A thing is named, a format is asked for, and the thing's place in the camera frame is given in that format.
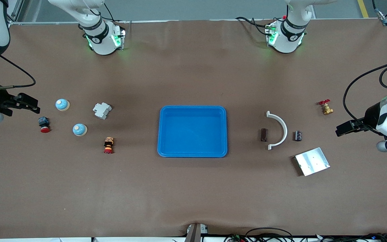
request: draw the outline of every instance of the blue plastic tray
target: blue plastic tray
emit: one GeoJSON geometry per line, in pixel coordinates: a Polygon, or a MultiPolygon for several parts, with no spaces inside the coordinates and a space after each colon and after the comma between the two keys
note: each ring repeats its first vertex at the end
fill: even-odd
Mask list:
{"type": "Polygon", "coordinates": [[[228,151],[226,110],[221,106],[164,106],[158,153],[163,157],[224,157],[228,151]]]}

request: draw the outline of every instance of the table surface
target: table surface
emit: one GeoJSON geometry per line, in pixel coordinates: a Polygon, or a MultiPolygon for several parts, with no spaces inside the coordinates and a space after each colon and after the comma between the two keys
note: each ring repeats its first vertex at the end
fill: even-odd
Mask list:
{"type": "MultiPolygon", "coordinates": [[[[387,153],[371,132],[336,137],[349,120],[347,85],[387,63],[387,28],[376,19],[316,20],[291,54],[266,46],[245,22],[141,23],[127,27],[126,48],[109,56],[88,49],[69,26],[12,26],[4,54],[37,84],[10,90],[39,100],[41,113],[15,110],[0,123],[0,238],[178,236],[188,224],[209,233],[278,227],[295,235],[387,232],[387,153]],[[57,111],[55,101],[71,107],[57,111]],[[331,115],[316,103],[330,99],[331,115]],[[95,103],[113,109],[106,120],[95,103]],[[220,105],[227,110],[224,158],[157,154],[165,105],[220,105]],[[266,118],[284,119],[289,136],[266,118]],[[46,116],[52,131],[40,133],[46,116]],[[71,132],[84,123],[83,137],[71,132]],[[268,143],[259,130],[268,128],[268,143]],[[291,133],[303,132],[303,141],[291,133]],[[107,136],[112,155],[103,153],[107,136]],[[321,147],[330,168],[300,176],[291,156],[321,147]]],[[[387,94],[371,74],[353,86],[350,110],[387,94]]],[[[0,84],[28,77],[0,59],[0,84]]]]}

